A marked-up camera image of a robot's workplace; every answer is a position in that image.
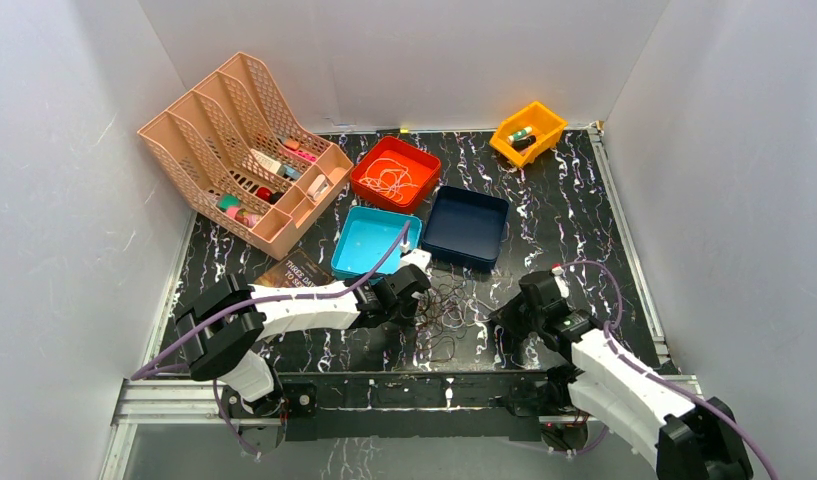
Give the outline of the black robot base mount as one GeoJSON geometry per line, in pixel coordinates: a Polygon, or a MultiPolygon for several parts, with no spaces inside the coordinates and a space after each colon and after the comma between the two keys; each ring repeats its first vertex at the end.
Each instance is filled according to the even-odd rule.
{"type": "Polygon", "coordinates": [[[244,439],[277,444],[379,438],[498,437],[573,456],[605,434],[543,371],[285,374],[257,403],[224,386],[220,404],[244,439]]]}

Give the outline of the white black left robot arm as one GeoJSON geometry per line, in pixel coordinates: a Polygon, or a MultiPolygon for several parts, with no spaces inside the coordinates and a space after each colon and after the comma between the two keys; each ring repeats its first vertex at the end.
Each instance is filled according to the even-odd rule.
{"type": "Polygon", "coordinates": [[[289,332],[374,329],[406,323],[428,275],[407,264],[391,274],[355,282],[300,288],[267,288],[231,275],[203,292],[175,320],[189,375],[228,385],[259,416],[278,411],[283,387],[278,373],[252,347],[289,332]]]}

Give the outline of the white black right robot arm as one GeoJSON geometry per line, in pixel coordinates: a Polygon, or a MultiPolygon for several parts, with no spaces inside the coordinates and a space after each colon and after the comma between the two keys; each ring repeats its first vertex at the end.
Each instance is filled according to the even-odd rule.
{"type": "Polygon", "coordinates": [[[536,335],[564,364],[544,381],[516,386],[518,416],[575,411],[619,435],[660,479],[751,479],[749,445],[731,409],[661,377],[613,337],[614,321],[575,309],[563,268],[523,276],[518,293],[489,319],[515,339],[536,335]]]}

